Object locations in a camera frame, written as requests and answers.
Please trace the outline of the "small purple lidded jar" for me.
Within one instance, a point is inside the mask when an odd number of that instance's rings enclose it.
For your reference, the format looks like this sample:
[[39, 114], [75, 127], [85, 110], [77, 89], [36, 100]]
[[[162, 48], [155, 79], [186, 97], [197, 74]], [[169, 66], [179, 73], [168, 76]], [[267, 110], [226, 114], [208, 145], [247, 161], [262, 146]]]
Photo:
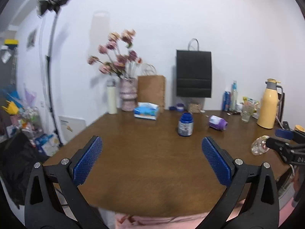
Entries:
[[185, 110], [184, 105], [182, 103], [176, 104], [176, 110], [179, 112], [183, 112]]

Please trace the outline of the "clear tall bottle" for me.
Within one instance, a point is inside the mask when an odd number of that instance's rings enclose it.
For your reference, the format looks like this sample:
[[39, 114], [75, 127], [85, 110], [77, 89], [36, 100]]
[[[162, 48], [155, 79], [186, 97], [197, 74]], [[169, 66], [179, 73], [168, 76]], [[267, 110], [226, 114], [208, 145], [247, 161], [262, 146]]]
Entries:
[[231, 105], [230, 105], [230, 108], [231, 108], [232, 111], [236, 110], [237, 97], [238, 97], [237, 81], [233, 81], [232, 91], [231, 91]]

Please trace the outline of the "pink artificial flowers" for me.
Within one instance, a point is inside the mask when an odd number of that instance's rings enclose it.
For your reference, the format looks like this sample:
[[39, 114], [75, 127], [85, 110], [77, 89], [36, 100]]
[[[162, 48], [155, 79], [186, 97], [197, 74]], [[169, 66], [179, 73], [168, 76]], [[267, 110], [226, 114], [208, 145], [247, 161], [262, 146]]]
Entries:
[[91, 66], [99, 64], [99, 71], [103, 74], [116, 75], [120, 79], [134, 78], [136, 68], [143, 62], [133, 49], [135, 36], [135, 30], [124, 30], [120, 34], [110, 32], [107, 43], [98, 46], [98, 53], [107, 59], [90, 55], [87, 63]]

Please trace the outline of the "blue spray bottle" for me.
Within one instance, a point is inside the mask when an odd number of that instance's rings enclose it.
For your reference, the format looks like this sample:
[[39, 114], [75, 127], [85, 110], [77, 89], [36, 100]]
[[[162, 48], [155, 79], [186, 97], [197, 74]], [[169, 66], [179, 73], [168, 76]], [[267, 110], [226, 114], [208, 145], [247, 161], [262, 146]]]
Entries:
[[225, 91], [223, 94], [222, 110], [228, 111], [230, 109], [230, 104], [231, 104], [231, 93]]

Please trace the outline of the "pink cloth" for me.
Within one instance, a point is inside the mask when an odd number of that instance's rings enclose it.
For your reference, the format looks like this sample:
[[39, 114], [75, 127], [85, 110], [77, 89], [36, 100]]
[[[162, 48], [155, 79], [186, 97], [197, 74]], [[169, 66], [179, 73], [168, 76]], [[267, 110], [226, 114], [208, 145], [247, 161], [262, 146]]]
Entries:
[[[240, 214], [241, 207], [245, 200], [239, 202], [233, 209], [228, 220], [234, 219]], [[294, 210], [292, 206], [292, 198], [280, 210], [279, 225], [281, 225]], [[196, 228], [208, 213], [195, 214], [183, 217], [140, 217], [129, 216], [126, 214], [115, 215], [115, 228]]]

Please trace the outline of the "clear glass cup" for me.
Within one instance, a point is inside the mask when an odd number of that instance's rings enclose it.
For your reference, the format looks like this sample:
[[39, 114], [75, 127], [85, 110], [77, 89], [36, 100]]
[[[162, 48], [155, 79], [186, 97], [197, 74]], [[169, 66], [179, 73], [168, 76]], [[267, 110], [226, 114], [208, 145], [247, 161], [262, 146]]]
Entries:
[[266, 146], [266, 141], [269, 139], [269, 136], [264, 135], [257, 138], [251, 145], [251, 152], [255, 156], [262, 155], [268, 152], [269, 148]]

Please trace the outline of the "black light stand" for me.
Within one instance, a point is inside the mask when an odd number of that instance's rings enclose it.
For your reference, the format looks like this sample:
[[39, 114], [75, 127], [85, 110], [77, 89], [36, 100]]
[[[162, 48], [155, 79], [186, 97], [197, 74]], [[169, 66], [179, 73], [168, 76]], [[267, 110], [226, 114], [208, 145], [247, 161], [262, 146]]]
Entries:
[[58, 21], [58, 16], [61, 11], [62, 6], [65, 6], [70, 0], [38, 0], [37, 1], [37, 15], [39, 18], [42, 18], [48, 11], [54, 12], [54, 19], [52, 22], [49, 45], [46, 55], [46, 66], [47, 66], [47, 95], [49, 100], [49, 113], [53, 120], [54, 125], [54, 134], [57, 136], [59, 140], [59, 147], [63, 146], [62, 140], [60, 139], [60, 135], [58, 132], [58, 126], [54, 114], [54, 106], [53, 106], [53, 97], [52, 97], [52, 83], [51, 83], [51, 63], [52, 63], [52, 53], [53, 53], [53, 44], [54, 44], [54, 36], [55, 29]]

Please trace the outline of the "purple white lying bottle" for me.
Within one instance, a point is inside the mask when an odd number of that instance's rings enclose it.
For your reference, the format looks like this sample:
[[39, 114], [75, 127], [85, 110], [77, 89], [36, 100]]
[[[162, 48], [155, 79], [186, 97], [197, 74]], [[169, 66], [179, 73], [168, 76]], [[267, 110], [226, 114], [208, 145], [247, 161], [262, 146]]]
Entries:
[[218, 131], [225, 131], [227, 128], [227, 121], [221, 117], [212, 115], [209, 118], [209, 122], [208, 122], [209, 127], [216, 129]]

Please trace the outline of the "white tall tumbler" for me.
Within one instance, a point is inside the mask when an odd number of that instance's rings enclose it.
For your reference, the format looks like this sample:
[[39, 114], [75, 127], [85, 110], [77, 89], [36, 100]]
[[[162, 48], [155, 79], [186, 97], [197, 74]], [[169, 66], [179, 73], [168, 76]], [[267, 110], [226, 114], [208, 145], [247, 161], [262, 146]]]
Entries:
[[117, 114], [116, 82], [114, 79], [107, 81], [108, 113]]

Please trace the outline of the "glass jar of snacks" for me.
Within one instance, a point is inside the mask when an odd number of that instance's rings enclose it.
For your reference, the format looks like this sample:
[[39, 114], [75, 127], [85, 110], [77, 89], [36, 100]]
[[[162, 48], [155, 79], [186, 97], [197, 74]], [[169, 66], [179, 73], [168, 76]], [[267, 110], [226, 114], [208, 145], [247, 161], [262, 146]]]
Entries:
[[195, 113], [201, 113], [202, 106], [199, 103], [190, 103], [188, 105], [188, 112], [195, 114]]

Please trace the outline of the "pink speckled vase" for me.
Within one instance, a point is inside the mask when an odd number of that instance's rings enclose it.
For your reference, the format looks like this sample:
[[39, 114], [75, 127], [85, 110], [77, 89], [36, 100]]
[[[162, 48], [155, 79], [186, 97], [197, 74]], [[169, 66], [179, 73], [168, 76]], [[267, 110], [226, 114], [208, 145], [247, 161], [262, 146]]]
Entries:
[[136, 107], [137, 79], [120, 79], [119, 95], [121, 98], [121, 109], [125, 112], [132, 112]]

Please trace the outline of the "yellow thermos jug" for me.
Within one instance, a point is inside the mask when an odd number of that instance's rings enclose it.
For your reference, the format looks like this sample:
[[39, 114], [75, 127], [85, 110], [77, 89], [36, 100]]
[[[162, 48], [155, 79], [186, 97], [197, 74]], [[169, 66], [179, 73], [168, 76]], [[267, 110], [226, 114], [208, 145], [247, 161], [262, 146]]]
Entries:
[[257, 124], [265, 129], [272, 129], [275, 124], [277, 110], [283, 99], [283, 88], [276, 79], [267, 79], [266, 89], [261, 99]]

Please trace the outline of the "white box on floor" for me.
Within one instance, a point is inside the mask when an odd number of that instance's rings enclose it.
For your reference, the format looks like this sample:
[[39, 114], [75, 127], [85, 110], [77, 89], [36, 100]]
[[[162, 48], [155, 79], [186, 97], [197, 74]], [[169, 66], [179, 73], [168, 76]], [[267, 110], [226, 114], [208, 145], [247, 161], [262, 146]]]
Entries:
[[86, 128], [82, 118], [59, 116], [60, 135], [64, 143], [68, 143]]

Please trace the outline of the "blue tissue pack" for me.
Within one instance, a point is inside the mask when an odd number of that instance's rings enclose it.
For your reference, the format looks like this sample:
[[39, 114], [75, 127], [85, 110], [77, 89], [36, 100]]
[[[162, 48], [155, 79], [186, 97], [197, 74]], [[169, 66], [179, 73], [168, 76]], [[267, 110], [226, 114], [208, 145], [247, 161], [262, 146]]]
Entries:
[[135, 118], [156, 120], [160, 113], [158, 105], [149, 102], [139, 102], [133, 110]]

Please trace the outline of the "blue bottle with label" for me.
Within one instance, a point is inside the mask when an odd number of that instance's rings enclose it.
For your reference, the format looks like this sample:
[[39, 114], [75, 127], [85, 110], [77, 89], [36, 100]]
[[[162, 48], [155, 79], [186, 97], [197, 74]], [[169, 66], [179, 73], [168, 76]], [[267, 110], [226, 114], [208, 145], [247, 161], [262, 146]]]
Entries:
[[183, 113], [178, 122], [178, 134], [191, 136], [193, 133], [193, 117], [191, 113]]

